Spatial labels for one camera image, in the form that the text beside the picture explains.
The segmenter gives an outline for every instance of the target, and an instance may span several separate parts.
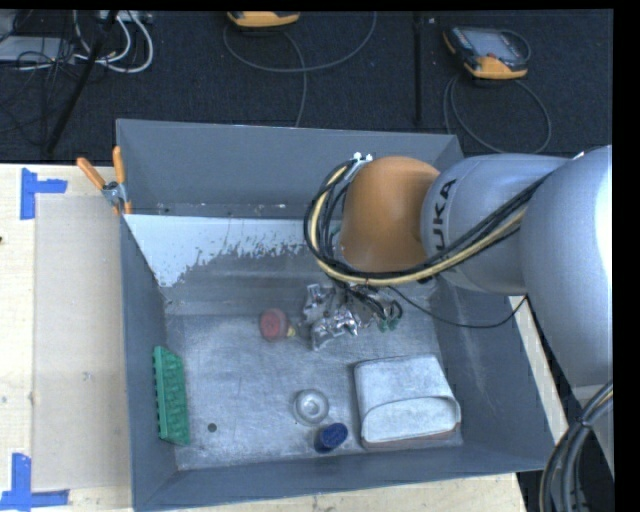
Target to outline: gray metal tray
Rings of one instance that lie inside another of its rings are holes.
[[[324,277],[302,243],[302,217],[335,165],[359,151],[413,156],[446,172],[462,158],[455,137],[119,120],[117,139],[134,207],[121,222],[121,252],[136,510],[544,467],[553,438],[515,322],[464,329],[405,305],[395,331],[370,327],[317,352],[303,337],[271,343],[258,332],[260,311],[299,317],[306,286]],[[240,225],[246,231],[236,232]],[[261,251],[267,239],[277,250]],[[437,279],[403,290],[458,322],[510,312],[504,297]],[[189,446],[158,437],[156,345],[184,361]],[[425,353],[441,361],[460,403],[460,432],[424,449],[365,450],[354,365]],[[318,454],[314,429],[295,422],[292,401],[305,388],[328,397],[326,422],[349,427],[334,452]]]

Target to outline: blue tape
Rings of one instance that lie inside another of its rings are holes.
[[[21,453],[11,457],[11,490],[0,496],[0,510],[30,512],[32,507],[66,505],[69,491],[31,492],[31,459]]]
[[[20,219],[33,219],[36,216],[36,194],[63,194],[66,190],[66,181],[38,181],[38,175],[35,172],[31,172],[26,167],[23,167]]]

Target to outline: small red sphere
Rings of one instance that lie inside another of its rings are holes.
[[[260,333],[266,340],[286,338],[289,326],[289,319],[281,309],[270,308],[260,314]]]

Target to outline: green plastic object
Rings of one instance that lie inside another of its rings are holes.
[[[188,445],[189,415],[182,358],[164,347],[153,349],[160,439]]]

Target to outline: blue lid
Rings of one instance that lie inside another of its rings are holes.
[[[323,428],[318,434],[316,449],[318,451],[329,451],[337,448],[349,435],[349,430],[343,423],[333,423]]]

